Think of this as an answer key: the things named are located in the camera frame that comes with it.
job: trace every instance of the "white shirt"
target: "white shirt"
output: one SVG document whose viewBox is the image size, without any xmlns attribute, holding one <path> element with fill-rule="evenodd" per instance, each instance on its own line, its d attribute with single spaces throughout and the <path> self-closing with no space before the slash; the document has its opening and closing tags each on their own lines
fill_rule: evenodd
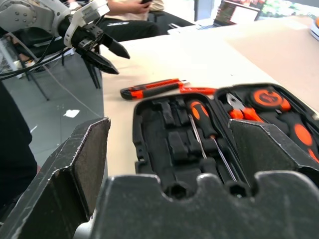
<svg viewBox="0 0 319 239">
<path fill-rule="evenodd" d="M 132 1 L 137 1 L 137 0 L 113 0 L 116 2 L 132 2 Z M 153 0 L 151 4 L 151 11 L 163 11 L 164 10 L 164 2 L 163 0 Z M 133 13 L 126 13 L 126 14 L 121 14 L 121 15 L 114 15 L 114 16 L 108 16 L 106 15 L 105 17 L 107 18 L 112 18 L 112 19 L 118 19 L 122 21 L 128 21 L 128 20 L 141 20 L 141 21 L 146 21 L 148 19 L 149 14 L 144 13 L 144 14 L 133 14 Z"/>
</svg>

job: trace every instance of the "toolbox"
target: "toolbox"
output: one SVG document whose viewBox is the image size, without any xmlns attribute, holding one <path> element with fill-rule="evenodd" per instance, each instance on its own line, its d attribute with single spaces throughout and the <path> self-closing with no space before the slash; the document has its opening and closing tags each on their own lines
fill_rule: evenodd
<svg viewBox="0 0 319 239">
<path fill-rule="evenodd" d="M 198 114 L 207 115 L 213 129 L 202 127 L 196 120 Z M 201 143 L 189 115 L 195 119 Z M 156 174 L 164 192 L 179 184 L 190 194 L 197 190 L 197 177 L 202 173 L 217 175 L 225 184 L 236 182 L 249 187 L 259 171 L 293 170 L 306 174 L 318 186 L 319 124 L 314 116 L 306 104 L 274 84 L 221 88 L 214 99 L 199 93 L 146 99 L 134 111 L 136 173 Z M 305 152 L 307 160 L 292 157 L 289 162 L 277 158 L 255 162 L 239 158 L 241 150 L 248 149 L 236 147 L 228 127 L 230 119 L 274 124 Z M 258 139 L 252 142 L 255 148 L 263 147 Z"/>
</svg>

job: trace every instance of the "hand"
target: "hand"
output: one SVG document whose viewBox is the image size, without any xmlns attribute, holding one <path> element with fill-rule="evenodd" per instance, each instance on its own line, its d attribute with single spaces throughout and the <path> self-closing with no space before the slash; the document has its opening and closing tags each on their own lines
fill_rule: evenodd
<svg viewBox="0 0 319 239">
<path fill-rule="evenodd" d="M 150 11 L 151 4 L 152 2 L 150 1 L 145 4 L 141 4 L 139 2 L 128 2 L 126 5 L 130 13 L 143 14 L 148 13 Z"/>
</svg>

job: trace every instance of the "smartphone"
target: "smartphone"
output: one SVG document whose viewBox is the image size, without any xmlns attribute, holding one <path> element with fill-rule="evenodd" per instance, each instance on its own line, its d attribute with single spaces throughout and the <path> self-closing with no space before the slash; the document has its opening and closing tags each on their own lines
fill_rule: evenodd
<svg viewBox="0 0 319 239">
<path fill-rule="evenodd" d="M 145 4 L 145 3 L 148 3 L 150 1 L 153 1 L 153 0 L 142 0 L 141 4 Z"/>
</svg>

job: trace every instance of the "black pants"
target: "black pants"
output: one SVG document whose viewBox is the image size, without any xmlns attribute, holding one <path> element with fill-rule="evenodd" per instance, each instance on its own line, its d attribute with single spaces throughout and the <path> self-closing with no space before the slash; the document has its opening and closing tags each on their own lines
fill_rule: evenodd
<svg viewBox="0 0 319 239">
<path fill-rule="evenodd" d="M 130 41 L 161 35 L 157 24 L 150 21 L 121 21 L 105 18 L 99 27 L 117 41 Z"/>
<path fill-rule="evenodd" d="M 32 136 L 13 98 L 0 82 L 0 209 L 23 193 L 36 176 Z"/>
</svg>

